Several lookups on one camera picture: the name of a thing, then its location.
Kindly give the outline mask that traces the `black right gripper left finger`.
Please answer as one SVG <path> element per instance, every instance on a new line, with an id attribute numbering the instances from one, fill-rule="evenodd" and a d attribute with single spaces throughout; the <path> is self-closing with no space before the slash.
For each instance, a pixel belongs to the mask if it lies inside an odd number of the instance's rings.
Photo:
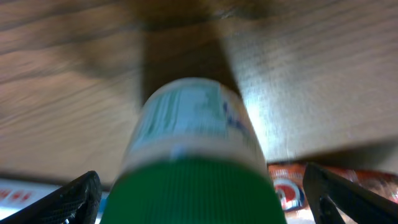
<path id="1" fill-rule="evenodd" d="M 100 178 L 91 170 L 1 220 L 1 224 L 94 224 L 101 194 Z"/>

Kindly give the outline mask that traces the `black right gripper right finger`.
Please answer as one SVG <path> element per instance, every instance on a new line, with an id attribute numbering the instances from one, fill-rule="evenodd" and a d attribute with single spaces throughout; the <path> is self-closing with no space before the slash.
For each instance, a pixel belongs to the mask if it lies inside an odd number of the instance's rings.
<path id="1" fill-rule="evenodd" d="M 397 223 L 397 204 L 316 164 L 308 164 L 303 187 L 315 223 L 341 223 L 343 211 L 357 223 Z"/>

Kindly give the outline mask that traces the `orange chocolate bar wrapper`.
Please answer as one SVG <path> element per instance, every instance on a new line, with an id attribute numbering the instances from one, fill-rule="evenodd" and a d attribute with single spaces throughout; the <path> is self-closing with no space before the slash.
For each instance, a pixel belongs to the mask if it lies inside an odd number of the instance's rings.
<path id="1" fill-rule="evenodd" d="M 305 164 L 272 164 L 268 166 L 276 194 L 282 205 L 287 223 L 315 224 L 303 188 Z M 370 170 L 327 169 L 392 202 L 397 202 L 397 176 Z"/>

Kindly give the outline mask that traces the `green lid jar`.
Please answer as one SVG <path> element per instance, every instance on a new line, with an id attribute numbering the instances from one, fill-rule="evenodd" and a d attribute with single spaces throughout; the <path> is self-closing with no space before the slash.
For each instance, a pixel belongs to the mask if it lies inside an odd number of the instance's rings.
<path id="1" fill-rule="evenodd" d="M 103 223 L 285 223 L 240 97 L 183 78 L 144 104 Z"/>

